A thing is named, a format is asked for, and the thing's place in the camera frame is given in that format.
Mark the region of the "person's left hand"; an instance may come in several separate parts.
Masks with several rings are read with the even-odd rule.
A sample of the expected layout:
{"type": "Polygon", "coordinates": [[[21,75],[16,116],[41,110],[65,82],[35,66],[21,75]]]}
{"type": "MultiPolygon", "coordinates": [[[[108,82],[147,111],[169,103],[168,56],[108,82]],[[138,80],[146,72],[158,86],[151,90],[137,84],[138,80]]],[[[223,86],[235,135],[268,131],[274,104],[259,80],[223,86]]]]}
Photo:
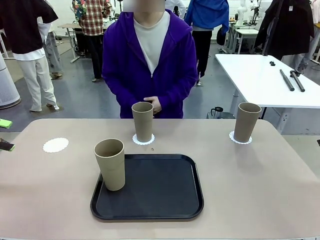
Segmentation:
{"type": "Polygon", "coordinates": [[[156,115],[162,110],[161,103],[157,96],[145,97],[143,99],[145,102],[150,102],[153,106],[153,115],[156,115]]]}

